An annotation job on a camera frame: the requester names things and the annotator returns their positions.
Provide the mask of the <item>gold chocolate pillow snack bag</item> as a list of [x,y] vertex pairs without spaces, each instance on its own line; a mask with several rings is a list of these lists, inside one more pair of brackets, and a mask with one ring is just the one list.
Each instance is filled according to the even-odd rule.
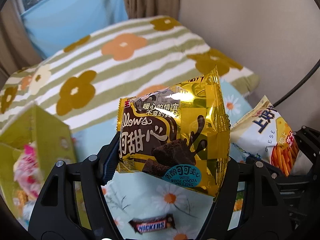
[[216,68],[144,96],[120,99],[117,122],[119,172],[144,172],[217,196],[231,125]]

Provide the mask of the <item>yellow-green cardboard box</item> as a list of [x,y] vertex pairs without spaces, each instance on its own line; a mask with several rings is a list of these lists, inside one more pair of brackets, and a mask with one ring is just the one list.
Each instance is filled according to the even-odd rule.
[[1,129],[1,193],[24,228],[57,161],[76,163],[69,127],[29,103]]

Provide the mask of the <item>snickers bar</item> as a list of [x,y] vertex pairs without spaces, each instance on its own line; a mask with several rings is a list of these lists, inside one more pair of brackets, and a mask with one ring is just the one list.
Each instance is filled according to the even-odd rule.
[[172,213],[167,213],[163,216],[138,219],[134,218],[129,221],[130,226],[135,233],[144,234],[164,229],[176,229],[175,220]]

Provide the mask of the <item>blue window cover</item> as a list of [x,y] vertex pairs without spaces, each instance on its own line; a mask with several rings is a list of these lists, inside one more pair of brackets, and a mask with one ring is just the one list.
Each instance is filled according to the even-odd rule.
[[128,16],[124,0],[42,0],[21,18],[33,47],[46,59]]

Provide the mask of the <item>pink white marshmallow snack bag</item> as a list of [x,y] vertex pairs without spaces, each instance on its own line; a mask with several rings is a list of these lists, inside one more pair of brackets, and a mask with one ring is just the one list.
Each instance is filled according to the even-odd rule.
[[35,142],[24,145],[23,152],[14,164],[13,171],[14,181],[28,197],[37,199],[43,185],[43,176],[39,168]]

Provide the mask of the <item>green cracker packet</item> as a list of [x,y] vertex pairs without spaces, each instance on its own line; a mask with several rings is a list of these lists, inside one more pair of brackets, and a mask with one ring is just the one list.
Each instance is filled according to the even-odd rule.
[[242,204],[244,200],[244,191],[238,191],[236,194],[236,200],[234,204],[233,211],[241,211],[242,210]]

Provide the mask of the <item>left brown curtain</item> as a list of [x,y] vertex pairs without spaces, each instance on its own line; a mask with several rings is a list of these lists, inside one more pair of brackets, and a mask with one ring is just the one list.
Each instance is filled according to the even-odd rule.
[[42,61],[21,19],[22,0],[7,0],[1,9],[1,73],[9,77]]

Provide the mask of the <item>striped floral quilt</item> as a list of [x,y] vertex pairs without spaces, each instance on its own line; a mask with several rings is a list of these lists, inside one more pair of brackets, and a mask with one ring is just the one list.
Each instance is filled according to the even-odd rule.
[[252,70],[169,16],[124,21],[12,74],[1,90],[1,126],[34,102],[77,132],[114,118],[120,98],[174,85],[213,67],[242,96],[259,85]]

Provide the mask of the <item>cheese sticks snack bag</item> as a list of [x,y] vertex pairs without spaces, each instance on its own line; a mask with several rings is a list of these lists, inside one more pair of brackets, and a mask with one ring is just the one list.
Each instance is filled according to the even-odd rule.
[[229,155],[239,163],[253,156],[285,176],[303,176],[312,168],[291,127],[266,96],[231,127],[230,141]]

